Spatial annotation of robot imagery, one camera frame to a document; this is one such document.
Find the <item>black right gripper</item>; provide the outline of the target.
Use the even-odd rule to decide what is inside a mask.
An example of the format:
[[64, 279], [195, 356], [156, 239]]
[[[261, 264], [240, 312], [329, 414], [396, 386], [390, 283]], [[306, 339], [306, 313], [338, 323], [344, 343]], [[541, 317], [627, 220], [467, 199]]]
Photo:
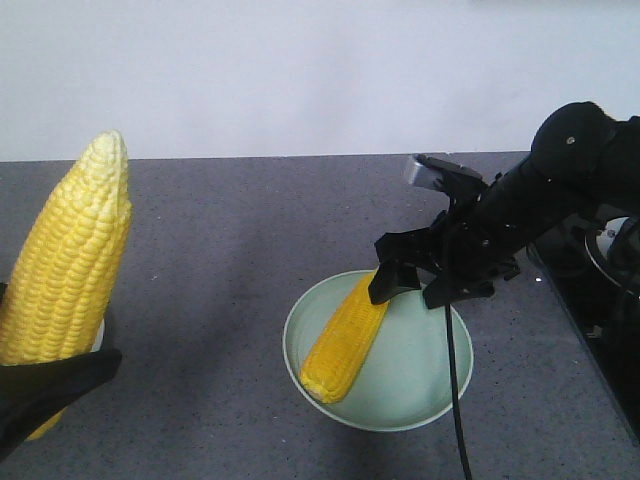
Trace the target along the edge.
[[416, 267], [440, 269], [423, 290], [430, 309], [492, 296], [495, 279], [520, 274], [515, 253], [526, 243], [523, 220], [523, 204], [508, 196], [487, 195], [469, 203], [452, 198], [431, 230], [385, 233], [374, 244], [380, 265], [368, 286], [371, 303], [420, 290]]

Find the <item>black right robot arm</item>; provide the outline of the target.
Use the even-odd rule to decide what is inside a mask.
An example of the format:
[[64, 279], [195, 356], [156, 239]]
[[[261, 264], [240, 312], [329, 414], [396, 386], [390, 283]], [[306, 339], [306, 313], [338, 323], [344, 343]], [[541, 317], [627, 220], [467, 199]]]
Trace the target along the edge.
[[619, 121], [593, 102], [567, 104], [539, 127], [530, 151], [487, 184], [471, 168], [415, 154], [415, 186], [448, 196], [430, 226], [386, 233], [372, 304], [420, 290], [429, 308], [489, 297], [493, 282], [518, 275], [516, 252], [567, 217], [601, 204], [639, 212], [639, 119]]

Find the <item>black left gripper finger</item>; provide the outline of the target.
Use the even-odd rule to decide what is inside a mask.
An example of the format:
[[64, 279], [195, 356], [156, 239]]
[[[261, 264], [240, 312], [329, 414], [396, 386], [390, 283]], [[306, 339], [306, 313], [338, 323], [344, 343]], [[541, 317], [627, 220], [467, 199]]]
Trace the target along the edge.
[[111, 381], [122, 361], [118, 349], [52, 362], [1, 367], [1, 458], [42, 424]]

